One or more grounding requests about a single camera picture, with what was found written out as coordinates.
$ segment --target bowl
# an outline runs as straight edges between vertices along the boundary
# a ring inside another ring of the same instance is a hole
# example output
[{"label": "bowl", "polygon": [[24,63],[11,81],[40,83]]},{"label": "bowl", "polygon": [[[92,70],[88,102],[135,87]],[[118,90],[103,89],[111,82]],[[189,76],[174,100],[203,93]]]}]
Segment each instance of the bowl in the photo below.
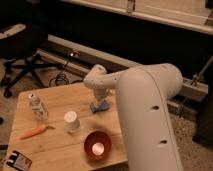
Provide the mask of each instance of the bowl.
[{"label": "bowl", "polygon": [[106,133],[95,131],[87,136],[84,142],[84,150],[89,159],[103,160],[108,156],[111,145],[111,139]]}]

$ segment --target orange carrot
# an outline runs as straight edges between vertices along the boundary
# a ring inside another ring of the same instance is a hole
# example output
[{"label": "orange carrot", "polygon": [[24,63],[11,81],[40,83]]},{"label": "orange carrot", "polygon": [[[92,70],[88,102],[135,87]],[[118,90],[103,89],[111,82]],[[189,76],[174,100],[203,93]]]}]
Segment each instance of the orange carrot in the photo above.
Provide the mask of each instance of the orange carrot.
[{"label": "orange carrot", "polygon": [[34,135],[40,134],[42,132],[44,132],[47,129],[45,124],[39,124],[37,127],[35,127],[34,129],[26,132],[24,135],[22,135],[20,137],[21,140],[26,139],[26,138],[30,138]]}]

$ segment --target small bottle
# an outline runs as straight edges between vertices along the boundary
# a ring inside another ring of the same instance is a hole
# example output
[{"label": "small bottle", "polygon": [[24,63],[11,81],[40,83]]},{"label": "small bottle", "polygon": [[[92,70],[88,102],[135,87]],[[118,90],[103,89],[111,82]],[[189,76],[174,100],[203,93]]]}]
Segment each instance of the small bottle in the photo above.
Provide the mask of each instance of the small bottle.
[{"label": "small bottle", "polygon": [[37,97],[34,93],[28,95],[29,105],[33,112],[35,113],[36,118],[39,121],[46,120],[48,118],[48,111],[44,103],[41,102],[40,98]]}]

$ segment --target gray floor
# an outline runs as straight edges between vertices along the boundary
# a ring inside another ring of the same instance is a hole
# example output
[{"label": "gray floor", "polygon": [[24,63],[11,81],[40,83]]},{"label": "gray floor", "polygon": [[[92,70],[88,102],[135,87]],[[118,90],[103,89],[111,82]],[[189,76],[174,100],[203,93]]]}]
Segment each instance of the gray floor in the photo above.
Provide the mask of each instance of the gray floor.
[{"label": "gray floor", "polygon": [[[55,69],[45,69],[39,72],[43,82],[48,85],[49,80],[54,77],[58,71]],[[0,60],[0,78],[4,74],[2,60]],[[72,74],[68,74],[70,80],[78,80]],[[22,79],[12,90],[13,97],[6,99],[3,97],[3,88],[0,88],[0,116],[4,118],[4,123],[0,125],[0,144],[8,143],[10,129],[13,120],[13,114],[16,107],[19,92],[30,89],[37,89],[30,75]],[[213,170],[213,151],[202,147],[194,142],[191,138],[195,132],[195,123],[188,119],[179,118],[177,115],[171,114],[172,124],[175,136],[179,146],[179,151],[185,171],[211,171]],[[0,152],[0,161],[4,157],[5,152]],[[121,164],[109,168],[101,169],[102,171],[127,171],[128,165]]]}]

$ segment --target table top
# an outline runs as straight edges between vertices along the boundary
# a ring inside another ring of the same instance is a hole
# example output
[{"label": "table top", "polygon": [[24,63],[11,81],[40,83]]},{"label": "table top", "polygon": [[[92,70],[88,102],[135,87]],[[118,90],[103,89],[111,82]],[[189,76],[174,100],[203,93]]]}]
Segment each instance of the table top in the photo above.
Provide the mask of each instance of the table top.
[{"label": "table top", "polygon": [[136,0],[132,13],[128,0],[61,0],[213,35],[213,10],[205,0]]},{"label": "table top", "polygon": [[[34,92],[46,105],[49,117],[47,125],[55,130],[46,130],[34,137],[20,140],[29,129],[37,125],[29,106],[28,94]],[[107,97],[110,109],[92,114],[89,105],[94,101],[93,93],[82,83],[23,92],[19,95],[9,141],[7,158],[17,150],[32,160],[33,170],[94,170],[117,163],[126,162],[119,120],[116,112],[114,92]],[[80,119],[80,129],[72,134],[65,131],[64,114],[75,111]],[[107,159],[91,161],[84,152],[84,140],[93,131],[106,132],[112,141],[112,149]],[[13,170],[6,164],[4,171]]]}]

